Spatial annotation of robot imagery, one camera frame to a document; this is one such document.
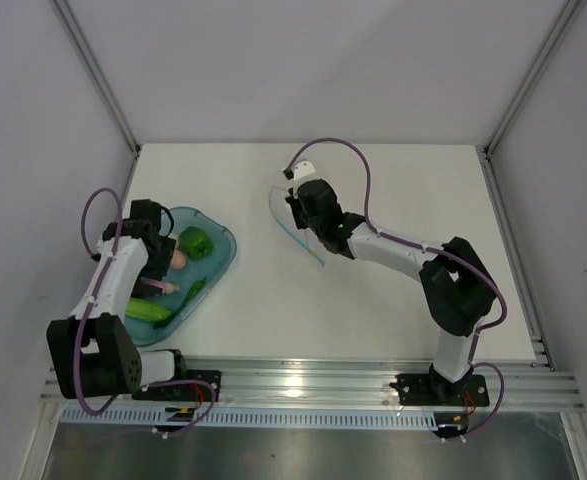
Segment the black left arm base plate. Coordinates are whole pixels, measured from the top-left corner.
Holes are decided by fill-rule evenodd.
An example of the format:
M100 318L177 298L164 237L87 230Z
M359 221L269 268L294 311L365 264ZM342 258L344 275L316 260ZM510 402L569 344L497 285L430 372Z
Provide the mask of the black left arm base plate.
M168 385L151 386L132 395L134 400L158 402L210 402L219 399L220 370L187 370Z

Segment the green bell pepper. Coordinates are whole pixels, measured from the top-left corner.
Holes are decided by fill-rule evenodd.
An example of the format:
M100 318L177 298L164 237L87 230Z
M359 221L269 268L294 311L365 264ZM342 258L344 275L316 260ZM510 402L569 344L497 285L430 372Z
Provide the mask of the green bell pepper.
M207 258L214 251L212 239L203 229L196 226L189 226L182 231L178 243L180 249L193 261Z

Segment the clear zip top bag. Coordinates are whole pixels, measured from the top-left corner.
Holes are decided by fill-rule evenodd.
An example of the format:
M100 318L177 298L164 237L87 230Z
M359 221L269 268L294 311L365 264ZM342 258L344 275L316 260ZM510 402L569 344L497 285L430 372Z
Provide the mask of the clear zip top bag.
M296 226L293 212L286 199L288 191L278 185L272 185L268 193L268 208L278 227L288 237L288 242L312 259L320 267L326 265L322 247L319 241L311 236L308 229L299 229Z

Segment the green cucumber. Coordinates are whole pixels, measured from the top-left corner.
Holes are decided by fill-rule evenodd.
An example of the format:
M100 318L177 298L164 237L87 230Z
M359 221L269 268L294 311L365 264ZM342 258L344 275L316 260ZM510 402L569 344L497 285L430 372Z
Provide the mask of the green cucumber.
M172 314L168 308L141 298L130 298L125 313L128 317L150 323L165 321Z

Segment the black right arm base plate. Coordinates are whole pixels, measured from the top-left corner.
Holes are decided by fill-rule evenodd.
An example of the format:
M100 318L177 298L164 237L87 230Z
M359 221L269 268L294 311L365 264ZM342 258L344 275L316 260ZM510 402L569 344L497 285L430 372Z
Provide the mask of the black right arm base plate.
M435 373L403 373L389 387L397 392L402 406L463 407L468 400L470 406L490 404L485 378L473 373L454 383L436 377Z

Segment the pink egg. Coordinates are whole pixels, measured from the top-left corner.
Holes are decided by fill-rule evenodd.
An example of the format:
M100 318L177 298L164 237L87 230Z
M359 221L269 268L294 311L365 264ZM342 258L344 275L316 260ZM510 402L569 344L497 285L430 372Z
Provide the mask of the pink egg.
M174 270L181 270L186 266L186 263L186 256L180 250L175 250L170 261L170 268Z

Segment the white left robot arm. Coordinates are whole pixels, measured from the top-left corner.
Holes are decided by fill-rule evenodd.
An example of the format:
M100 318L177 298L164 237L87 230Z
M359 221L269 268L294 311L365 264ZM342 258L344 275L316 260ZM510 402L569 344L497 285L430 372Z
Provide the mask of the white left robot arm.
M79 304L48 325L46 340L64 398L134 394L151 385L170 400L188 392L190 376L178 351L142 353L124 325L138 280L168 273L175 240L161 232L167 214L152 200L133 201L129 217L103 232L97 270Z

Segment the green chili pepper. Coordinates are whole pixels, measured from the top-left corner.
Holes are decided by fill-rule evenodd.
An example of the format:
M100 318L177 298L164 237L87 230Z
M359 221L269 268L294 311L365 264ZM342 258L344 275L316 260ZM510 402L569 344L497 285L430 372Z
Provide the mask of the green chili pepper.
M186 296L182 300L179 307L172 312L167 318L162 321L159 321L153 325L154 329L164 328L169 325L179 314L180 312L189 304L189 302L204 288L206 284L206 279L202 278L192 283L190 286Z

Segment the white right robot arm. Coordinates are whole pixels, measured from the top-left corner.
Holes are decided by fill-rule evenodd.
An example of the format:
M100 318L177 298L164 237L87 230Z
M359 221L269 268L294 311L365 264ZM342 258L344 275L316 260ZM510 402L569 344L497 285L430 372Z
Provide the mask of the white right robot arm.
M375 231L363 215L345 212L323 179L290 188L285 201L296 227L310 230L334 255L372 262L421 287L439 328L428 382L434 401L451 405L469 389L476 335L495 301L496 284L470 243L460 237L436 246Z

